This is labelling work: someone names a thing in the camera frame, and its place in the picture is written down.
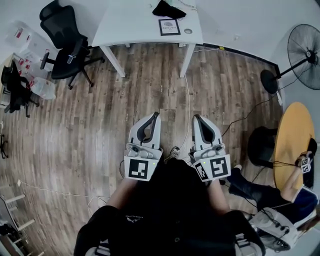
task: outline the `office chair armrest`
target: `office chair armrest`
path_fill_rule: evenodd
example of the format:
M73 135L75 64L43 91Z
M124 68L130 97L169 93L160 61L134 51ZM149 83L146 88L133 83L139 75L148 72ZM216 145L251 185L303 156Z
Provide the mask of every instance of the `office chair armrest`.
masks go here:
M80 52L81 47L83 46L84 39L81 38L75 43L74 49L72 51L72 54L69 55L69 59L67 60L67 63L70 64L72 60L77 57L78 53Z
M51 63L51 64L55 64L55 61L53 59L49 58L49 53L47 52L42 59L41 65L40 65L40 69L43 70L45 68L46 63Z

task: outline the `white desk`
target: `white desk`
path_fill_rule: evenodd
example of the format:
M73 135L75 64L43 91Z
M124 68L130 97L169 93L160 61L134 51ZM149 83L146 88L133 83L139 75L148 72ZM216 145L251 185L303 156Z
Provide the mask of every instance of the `white desk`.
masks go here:
M168 17L155 16L152 11L159 0L109 0L107 10L94 36L92 46L99 46L121 77L126 73L110 50L112 45L128 45L130 43L178 43L186 44L180 77L186 74L192 53L196 44L203 44L202 31L195 0L173 0L172 6L186 13L182 20L178 20L180 35L160 34L159 20Z

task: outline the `wooden floor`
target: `wooden floor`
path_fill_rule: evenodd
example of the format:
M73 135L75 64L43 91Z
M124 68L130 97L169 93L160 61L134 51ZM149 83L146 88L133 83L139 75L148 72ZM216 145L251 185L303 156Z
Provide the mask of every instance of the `wooden floor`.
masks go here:
M130 49L113 47L126 77L117 75L108 60L86 67L94 87L78 75L73 90L66 81L57 83L56 99L25 112L2 114L3 134L8 140L9 158L0 160L0 184L12 189L0 192L6 198L25 193L17 202L14 217L22 224L35 223L23 230L26 245L34 255L71 255L77 233L90 218L90 197L70 196L35 189L30 185L59 192L109 197L121 180L119 164L131 126L140 118L160 112L161 146L165 156L180 147L188 130L188 90L179 78L185 48L176 44L134 44ZM222 51L194 53L186 73L191 117L201 114L223 132L230 122L242 118L269 95L260 83L260 72L273 70L267 64L242 55ZM276 97L256 108L248 119L232 125L223 137L231 165L241 163L245 177L252 180L259 170L247 158L248 137L264 125L276 128L281 108ZM181 152L187 159L192 146L191 130ZM272 170L256 180L273 184ZM253 212L249 203L223 187L233 209ZM94 212L104 203L92 200Z

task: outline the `baseboard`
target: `baseboard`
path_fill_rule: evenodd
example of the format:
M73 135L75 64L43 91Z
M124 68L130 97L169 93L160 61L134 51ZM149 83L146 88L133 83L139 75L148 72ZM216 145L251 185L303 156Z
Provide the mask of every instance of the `baseboard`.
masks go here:
M197 44L197 46L208 47L208 48L213 48L213 49L218 49L220 47L219 45L210 44L210 43ZM236 49L232 49L232 48L228 48L228 47L223 47L223 48L224 48L225 51L228 51L228 52L231 52L231 53L235 53L235 54L240 54L240 55L243 55L243 56L246 56L246 57L250 57L250 58L256 59L258 61L267 63L267 64L269 64L269 65L274 67L275 73L276 73L277 76L280 74L279 66L277 64L271 62L271 61L268 61L268 60L266 60L264 58L260 58L260 57L254 56L254 55L252 55L250 53L247 53L247 52L244 52L244 51L240 51L240 50L236 50Z

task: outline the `plastic bag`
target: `plastic bag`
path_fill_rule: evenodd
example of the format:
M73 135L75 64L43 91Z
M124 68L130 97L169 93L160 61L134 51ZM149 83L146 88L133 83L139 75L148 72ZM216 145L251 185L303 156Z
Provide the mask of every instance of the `plastic bag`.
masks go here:
M36 77L29 84L31 91L44 100L54 100L56 98L56 85L53 82Z

